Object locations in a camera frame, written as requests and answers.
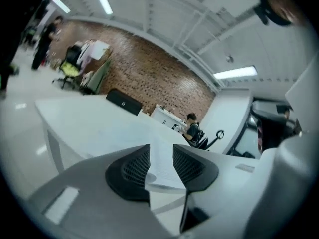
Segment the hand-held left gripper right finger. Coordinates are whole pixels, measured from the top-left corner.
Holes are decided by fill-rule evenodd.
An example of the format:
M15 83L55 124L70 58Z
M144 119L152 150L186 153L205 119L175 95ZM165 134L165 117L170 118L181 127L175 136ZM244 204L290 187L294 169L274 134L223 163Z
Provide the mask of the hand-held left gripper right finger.
M180 232L208 220L238 195L258 160L173 145L173 166L186 188Z

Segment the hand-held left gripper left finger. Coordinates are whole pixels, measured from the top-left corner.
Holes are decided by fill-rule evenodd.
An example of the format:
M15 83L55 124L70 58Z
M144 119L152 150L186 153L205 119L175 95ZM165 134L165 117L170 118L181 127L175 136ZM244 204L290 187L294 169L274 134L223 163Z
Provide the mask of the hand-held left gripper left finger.
M150 146L86 159L29 198L53 239L169 239L150 209Z

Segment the white printed booklet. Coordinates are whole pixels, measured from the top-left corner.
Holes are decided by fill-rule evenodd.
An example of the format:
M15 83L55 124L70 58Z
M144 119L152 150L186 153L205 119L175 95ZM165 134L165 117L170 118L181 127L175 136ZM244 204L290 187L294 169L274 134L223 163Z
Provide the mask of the white printed booklet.
M146 187L158 191L184 191L185 186L173 166L173 144L161 137L150 143L150 168Z

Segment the black office chair with headrest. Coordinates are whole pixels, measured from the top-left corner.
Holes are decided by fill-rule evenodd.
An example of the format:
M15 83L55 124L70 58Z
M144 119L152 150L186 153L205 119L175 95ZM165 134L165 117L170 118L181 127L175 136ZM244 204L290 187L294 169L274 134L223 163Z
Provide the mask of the black office chair with headrest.
M219 130L216 132L215 139L213 139L211 142L209 142L208 138L202 138L198 144L196 144L194 147L201 149L201 150L208 150L216 141L221 140L224 137L224 131Z

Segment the white table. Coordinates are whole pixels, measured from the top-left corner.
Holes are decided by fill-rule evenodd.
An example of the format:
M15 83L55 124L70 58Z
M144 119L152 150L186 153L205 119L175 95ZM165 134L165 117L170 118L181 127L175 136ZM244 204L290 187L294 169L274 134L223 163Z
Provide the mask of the white table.
M59 173L65 169L63 153L89 159L150 144L156 137L173 145L185 144L178 132L142 112L136 116L101 95L42 99L35 106L42 119L50 158ZM155 214L182 211L185 190L149 190Z

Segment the white cabinet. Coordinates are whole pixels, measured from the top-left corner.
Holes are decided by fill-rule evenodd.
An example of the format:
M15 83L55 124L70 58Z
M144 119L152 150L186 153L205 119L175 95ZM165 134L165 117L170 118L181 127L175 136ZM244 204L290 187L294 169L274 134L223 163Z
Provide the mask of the white cabinet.
M180 132L187 127L187 124L184 120L175 116L173 113L169 112L162 106L156 104L155 109L153 110L151 117L157 122L167 126L168 128Z

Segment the black rectangular case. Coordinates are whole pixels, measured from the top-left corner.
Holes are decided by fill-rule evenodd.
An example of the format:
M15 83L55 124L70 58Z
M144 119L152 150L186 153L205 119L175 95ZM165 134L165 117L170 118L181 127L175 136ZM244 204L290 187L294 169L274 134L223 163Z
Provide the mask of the black rectangular case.
M136 116L143 107L141 102L115 88L107 93L106 99Z

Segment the cream white bag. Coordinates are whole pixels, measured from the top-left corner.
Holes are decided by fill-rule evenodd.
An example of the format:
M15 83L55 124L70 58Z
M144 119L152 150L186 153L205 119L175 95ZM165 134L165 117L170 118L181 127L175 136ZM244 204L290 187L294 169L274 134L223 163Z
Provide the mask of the cream white bag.
M93 71L86 73L82 78L81 86L85 87L89 83L93 75L94 75Z

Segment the olive green garment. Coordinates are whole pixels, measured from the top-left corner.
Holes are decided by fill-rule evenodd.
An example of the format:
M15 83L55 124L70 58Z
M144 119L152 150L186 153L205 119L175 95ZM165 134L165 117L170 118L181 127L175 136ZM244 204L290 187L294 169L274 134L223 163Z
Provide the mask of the olive green garment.
M95 95L99 92L103 79L109 71L110 59L105 61L105 63L93 74L92 78L87 84L87 89L89 94Z

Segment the lime green cloth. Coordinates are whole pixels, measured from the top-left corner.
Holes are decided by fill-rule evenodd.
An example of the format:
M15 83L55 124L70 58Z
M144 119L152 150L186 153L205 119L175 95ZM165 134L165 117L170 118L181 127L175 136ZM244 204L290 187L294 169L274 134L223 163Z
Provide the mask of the lime green cloth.
M67 61L64 61L61 64L60 70L68 77L77 77L79 75L78 68Z

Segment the white hanging garments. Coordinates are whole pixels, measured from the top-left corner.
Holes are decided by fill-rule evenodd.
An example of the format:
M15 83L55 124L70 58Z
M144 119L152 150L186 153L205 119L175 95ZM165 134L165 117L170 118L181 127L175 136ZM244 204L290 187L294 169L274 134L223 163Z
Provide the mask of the white hanging garments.
M93 40L87 40L84 43L82 43L81 53L80 53L78 60L77 60L77 65L81 69L85 69L87 64L90 63L90 61L92 59L91 53L92 53L94 42L95 41L93 41Z

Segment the black mesh office chair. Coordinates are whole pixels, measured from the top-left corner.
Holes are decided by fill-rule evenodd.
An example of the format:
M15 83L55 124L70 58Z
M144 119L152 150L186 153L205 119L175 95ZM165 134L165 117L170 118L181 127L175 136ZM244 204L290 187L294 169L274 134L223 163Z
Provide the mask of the black mesh office chair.
M60 70L60 66L64 61L67 61L78 68L79 75L77 77L68 77L63 74L61 78L56 78L52 80L52 83L60 82L61 89L64 89L66 85L70 86L72 89L75 89L76 79L80 76L80 71L81 71L81 68L77 65L77 60L80 53L81 53L81 48L79 46L73 45L68 47L64 59L61 61L60 65L58 66L58 72L63 74L63 72Z

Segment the white board sheet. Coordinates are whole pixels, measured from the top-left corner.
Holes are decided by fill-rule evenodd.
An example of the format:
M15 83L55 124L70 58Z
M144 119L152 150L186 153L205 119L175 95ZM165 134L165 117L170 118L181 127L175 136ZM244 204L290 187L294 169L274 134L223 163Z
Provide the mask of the white board sheet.
M102 42L100 40L96 40L90 46L90 58L94 60L100 60L109 47L109 44Z

